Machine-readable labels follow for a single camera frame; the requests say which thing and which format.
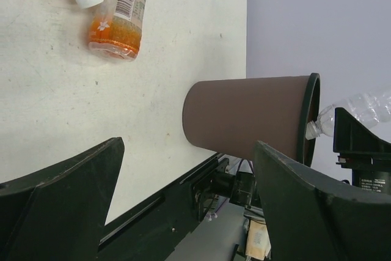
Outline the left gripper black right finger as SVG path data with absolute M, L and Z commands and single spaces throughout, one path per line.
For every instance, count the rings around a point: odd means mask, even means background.
M 390 260 L 390 196 L 348 185 L 254 148 L 273 260 Z

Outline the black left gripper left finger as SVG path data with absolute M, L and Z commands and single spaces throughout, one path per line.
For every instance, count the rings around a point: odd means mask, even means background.
M 95 260 L 122 138 L 1 184 L 1 260 Z

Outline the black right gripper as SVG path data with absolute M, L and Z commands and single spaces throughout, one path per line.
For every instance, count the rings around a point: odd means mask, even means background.
M 352 185 L 390 194 L 390 143 L 380 139 L 346 109 L 336 108 L 333 150 L 337 164 L 352 171 Z

